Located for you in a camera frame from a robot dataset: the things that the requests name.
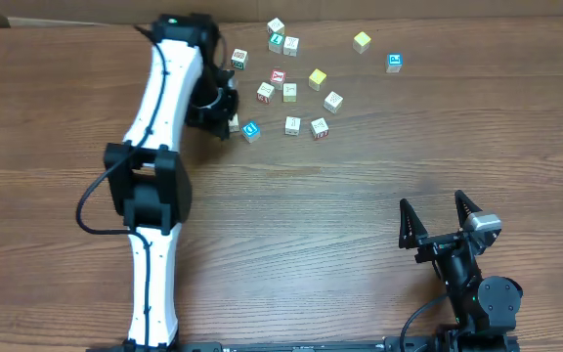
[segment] wooden tabletop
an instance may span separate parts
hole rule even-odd
[[[563,351],[563,18],[288,23],[296,58],[268,51],[263,23],[222,25],[249,145],[187,129],[193,210],[178,249],[183,341],[378,339],[444,291],[430,264],[399,249],[399,199],[429,232],[457,228],[464,190],[503,221],[479,258],[485,276],[525,290],[523,351]],[[363,54],[353,37],[372,37]],[[386,74],[389,52],[403,54]],[[129,27],[0,29],[0,351],[82,351],[128,331],[132,259],[125,237],[93,237],[73,212],[120,142],[148,79],[150,44]],[[298,102],[255,92],[271,70]],[[308,75],[327,74],[325,88]],[[334,115],[323,108],[335,91]],[[302,117],[298,137],[287,116]],[[329,136],[314,141],[309,121]],[[107,185],[85,210],[121,223]],[[453,323],[445,303],[410,334]]]

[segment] cube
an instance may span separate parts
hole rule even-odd
[[[283,84],[283,102],[294,103],[297,101],[297,84],[284,83]]]
[[[331,113],[337,113],[338,109],[342,105],[342,97],[337,95],[335,92],[329,93],[327,98],[325,98],[325,109],[331,111]]]
[[[290,56],[297,56],[297,50],[299,49],[299,38],[286,37],[283,42],[283,54]]]
[[[274,19],[267,24],[266,30],[269,32],[269,34],[284,34],[285,26],[283,25],[283,22],[280,21],[280,19]]]
[[[298,136],[301,128],[301,118],[287,117],[285,119],[285,134],[290,136]]]
[[[312,74],[310,74],[310,81],[308,84],[315,91],[320,91],[321,87],[325,84],[326,78],[327,75],[317,68],[314,70],[314,72],[312,72]]]
[[[397,73],[403,66],[403,57],[401,54],[388,54],[388,61],[386,61],[386,72]]]
[[[260,89],[258,89],[257,98],[258,101],[264,104],[269,104],[274,94],[275,94],[275,87],[273,87],[269,83],[262,82],[262,84],[260,85]]]
[[[246,62],[249,60],[249,57],[246,54],[246,51],[241,49],[235,49],[234,54],[232,55],[232,66],[238,69],[244,69],[246,67]]]
[[[283,88],[283,82],[285,81],[285,72],[274,69],[271,73],[271,85],[275,87],[277,90],[281,90]]]
[[[327,123],[322,117],[312,121],[310,127],[312,128],[312,134],[314,135],[315,140],[327,137],[329,134],[329,127],[327,127]]]
[[[269,39],[269,50],[281,54],[283,46],[283,34],[273,33]]]
[[[238,114],[234,114],[234,118],[229,121],[230,124],[230,132],[238,132],[240,130],[240,126],[238,125]]]
[[[242,135],[249,143],[253,143],[260,138],[260,127],[251,121],[242,127]]]
[[[370,46],[370,37],[367,36],[366,33],[360,32],[360,34],[356,35],[353,38],[353,49],[355,49],[358,53],[362,54],[368,49]]]

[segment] yellow cube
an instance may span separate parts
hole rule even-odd
[[[321,90],[321,86],[323,86],[323,84],[325,84],[325,79],[327,78],[327,75],[321,71],[320,69],[315,69],[314,72],[312,72],[312,74],[310,74],[310,87],[312,87],[312,89],[314,89],[315,91],[320,91]]]
[[[355,49],[358,53],[362,54],[368,49],[370,45],[370,37],[367,36],[366,33],[360,32],[360,34],[356,35],[353,38],[353,49]]]

